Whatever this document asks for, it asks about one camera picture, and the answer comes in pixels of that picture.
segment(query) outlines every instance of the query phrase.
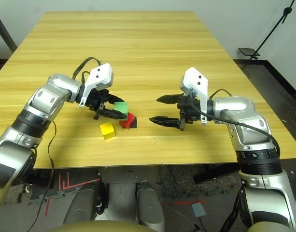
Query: cable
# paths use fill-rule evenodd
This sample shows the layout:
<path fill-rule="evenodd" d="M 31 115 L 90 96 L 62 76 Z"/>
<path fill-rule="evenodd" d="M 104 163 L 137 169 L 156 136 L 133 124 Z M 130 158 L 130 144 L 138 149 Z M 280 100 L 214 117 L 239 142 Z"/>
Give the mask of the cable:
<path fill-rule="evenodd" d="M 54 136 L 52 137 L 52 139 L 50 140 L 50 142 L 49 142 L 49 144 L 48 144 L 48 148 L 47 148 L 48 156 L 49 156 L 50 163 L 51 163 L 51 174 L 50 174 L 50 179 L 49 179 L 49 182 L 48 182 L 47 188 L 46 188 L 46 190 L 45 190 L 45 193 L 44 193 L 44 195 L 43 195 L 43 197 L 42 197 L 42 201 L 41 201 L 41 203 L 40 203 L 40 206 L 39 206 L 39 208 L 38 208 L 36 218 L 35 218 L 33 224 L 32 224 L 32 225 L 30 226 L 30 228 L 27 230 L 27 232 L 29 232 L 29 231 L 32 229 L 32 227 L 34 226 L 35 222 L 36 222 L 37 219 L 38 219 L 38 216 L 39 216 L 40 211 L 41 211 L 41 209 L 42 209 L 42 203 L 43 203 L 43 201 L 45 200 L 45 197 L 46 197 L 46 195 L 47 195 L 47 193 L 48 193 L 48 191 L 49 191 L 49 188 L 50 188 L 50 185 L 51 185 L 51 183 L 52 183 L 52 179 L 53 179 L 53 174 L 54 174 L 54 171 L 55 171 L 55 163 L 53 162 L 53 159 L 51 158 L 51 156 L 50 156 L 50 152 L 49 152 L 50 145 L 51 145 L 53 139 L 54 139 L 55 136 L 56 136 L 56 124 L 55 124 L 55 122 L 53 122 L 53 125 L 55 126 L 55 134 L 54 134 Z"/>
<path fill-rule="evenodd" d="M 195 227 L 199 227 L 196 223 L 194 223 L 191 219 L 189 219 L 187 216 L 183 215 L 182 213 L 178 212 L 177 210 L 173 209 L 172 207 L 170 207 L 169 205 L 167 205 L 167 208 L 172 210 L 173 212 L 175 212 L 176 214 L 179 214 L 180 216 L 182 216 L 184 219 L 188 220 L 189 222 L 192 223 L 192 225 L 195 225 Z"/>
<path fill-rule="evenodd" d="M 296 123 L 295 123 L 295 121 L 292 119 L 292 117 L 291 117 L 291 116 L 290 116 L 290 114 L 289 114 L 290 112 L 293 112 L 293 113 L 295 113 L 295 114 L 296 114 L 296 111 L 291 111 L 291 110 L 290 110 L 290 111 L 288 111 L 288 112 L 287 112 L 287 116 L 288 116 L 288 117 L 289 117 L 289 119 L 292 121 L 292 123 L 293 123 L 293 124 L 296 126 Z"/>
<path fill-rule="evenodd" d="M 230 97 L 233 96 L 233 95 L 231 95 L 230 92 L 228 92 L 226 89 L 221 88 L 221 89 L 218 89 L 217 91 L 215 91 L 215 92 L 209 97 L 209 100 L 212 100 L 212 98 L 214 97 L 214 95 L 217 94 L 217 93 L 220 92 L 220 91 L 224 91 L 224 92 L 226 92 Z"/>
<path fill-rule="evenodd" d="M 202 228 L 204 229 L 204 231 L 207 232 L 206 228 L 204 227 L 204 224 L 201 221 L 201 217 L 199 217 L 199 221 L 200 221 L 200 224 L 201 224 Z"/>
<path fill-rule="evenodd" d="M 102 63 L 96 59 L 95 57 L 88 57 L 87 59 L 85 59 L 79 66 L 78 68 L 74 71 L 73 75 L 72 75 L 72 78 L 73 79 L 76 79 L 76 76 L 78 75 L 78 73 L 81 71 L 81 69 L 84 67 L 84 65 L 86 65 L 90 60 L 96 60 L 97 63 L 100 65 L 102 65 Z"/>
<path fill-rule="evenodd" d="M 248 124 L 244 124 L 244 123 L 240 123 L 240 122 L 235 122 L 235 121 L 232 121 L 232 120 L 228 120 L 228 119 L 224 119 L 224 118 L 220 118 L 220 117 L 217 117 L 217 116 L 206 114 L 206 113 L 200 111 L 199 109 L 197 109 L 196 106 L 194 106 L 193 103 L 191 103 L 191 106 L 194 108 L 194 110 L 196 110 L 198 113 L 200 113 L 201 115 L 203 115 L 203 116 L 205 116 L 207 118 L 212 118 L 214 120 L 218 120 L 218 121 L 221 121 L 221 122 L 227 122 L 229 124 L 234 124 L 234 125 L 238 125 L 238 126 L 242 126 L 242 127 L 247 127 L 249 129 L 252 129 L 254 131 L 257 131 L 259 133 L 264 134 L 265 136 L 267 136 L 274 143 L 274 145 L 276 147 L 276 150 L 277 150 L 277 154 L 278 154 L 278 156 L 280 156 L 280 153 L 281 153 L 280 146 L 279 146 L 277 140 L 271 134 L 269 134 L 269 133 L 267 133 L 267 132 L 265 132 L 265 131 L 263 131 L 263 130 L 261 130 L 259 128 L 252 127 L 252 126 L 250 126 Z"/>
<path fill-rule="evenodd" d="M 90 74 L 90 72 L 88 71 L 83 71 L 81 74 L 81 84 L 84 85 L 85 84 L 85 73 Z"/>
<path fill-rule="evenodd" d="M 228 232 L 231 229 L 234 222 L 236 221 L 238 213 L 239 213 L 239 203 L 240 203 L 239 192 L 241 191 L 241 189 L 243 189 L 243 187 L 244 186 L 241 186 L 241 188 L 239 189 L 239 191 L 236 195 L 233 210 L 230 213 L 230 215 L 227 217 L 227 219 L 225 220 L 222 228 L 220 229 L 220 232 Z"/>

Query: table top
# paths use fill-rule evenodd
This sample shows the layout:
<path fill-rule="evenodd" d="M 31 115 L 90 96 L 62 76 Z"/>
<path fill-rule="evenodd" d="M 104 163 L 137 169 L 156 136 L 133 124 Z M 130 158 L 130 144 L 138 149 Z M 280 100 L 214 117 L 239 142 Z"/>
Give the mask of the table top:
<path fill-rule="evenodd" d="M 128 102 L 138 128 L 122 129 L 105 117 L 95 121 L 88 108 L 66 102 L 50 148 L 56 168 L 236 162 L 225 125 L 197 122 L 180 131 L 149 121 L 179 116 L 176 105 L 156 99 L 181 93 L 180 79 L 190 67 L 208 78 L 210 94 L 225 88 L 252 99 L 280 144 L 281 158 L 296 158 L 295 140 L 193 12 L 45 13 L 0 71 L 0 135 L 49 75 L 72 76 L 90 56 L 112 65 L 110 93 Z M 91 61 L 84 70 L 95 66 Z M 108 121 L 116 137 L 105 141 L 99 125 Z M 53 133 L 51 125 L 38 148 L 36 168 L 51 167 L 47 146 Z"/>

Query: green cube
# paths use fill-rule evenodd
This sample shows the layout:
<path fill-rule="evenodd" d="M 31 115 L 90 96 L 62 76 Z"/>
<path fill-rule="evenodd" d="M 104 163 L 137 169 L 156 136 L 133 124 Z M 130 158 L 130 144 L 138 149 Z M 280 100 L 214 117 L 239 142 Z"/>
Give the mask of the green cube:
<path fill-rule="evenodd" d="M 125 101 L 122 101 L 122 102 L 116 101 L 113 104 L 113 109 L 116 111 L 120 111 L 122 114 L 124 114 L 127 117 L 128 103 Z"/>

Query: table leg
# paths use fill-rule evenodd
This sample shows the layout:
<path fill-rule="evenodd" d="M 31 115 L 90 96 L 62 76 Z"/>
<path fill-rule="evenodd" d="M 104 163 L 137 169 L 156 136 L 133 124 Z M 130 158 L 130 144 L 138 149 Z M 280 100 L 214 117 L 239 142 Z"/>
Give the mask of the table leg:
<path fill-rule="evenodd" d="M 17 49 L 17 45 L 11 38 L 10 34 L 6 30 L 5 26 L 3 25 L 2 21 L 0 20 L 0 35 L 2 39 L 5 41 L 9 49 L 14 52 Z"/>

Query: block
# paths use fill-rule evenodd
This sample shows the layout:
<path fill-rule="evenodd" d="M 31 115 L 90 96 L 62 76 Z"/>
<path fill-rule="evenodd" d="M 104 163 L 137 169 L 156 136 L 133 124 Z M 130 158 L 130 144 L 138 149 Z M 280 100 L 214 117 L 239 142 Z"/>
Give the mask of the block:
<path fill-rule="evenodd" d="M 105 140 L 115 137 L 113 124 L 111 122 L 103 123 L 99 127 Z"/>
<path fill-rule="evenodd" d="M 134 123 L 133 123 L 133 125 L 130 127 L 130 129 L 133 129 L 133 128 L 137 128 L 137 117 L 135 117 Z"/>
<path fill-rule="evenodd" d="M 135 118 L 135 115 L 128 113 L 127 120 L 119 121 L 119 123 L 123 128 L 130 129 L 135 121 Z"/>
<path fill-rule="evenodd" d="M 206 211 L 201 203 L 191 204 L 193 213 L 196 217 L 202 217 L 206 215 Z"/>
<path fill-rule="evenodd" d="M 125 116 L 127 116 L 127 113 L 128 113 L 128 103 L 125 102 L 125 101 L 122 101 L 122 102 L 116 101 L 113 104 L 113 109 L 114 110 L 117 110 L 117 111 L 120 111 L 122 114 L 124 114 Z"/>

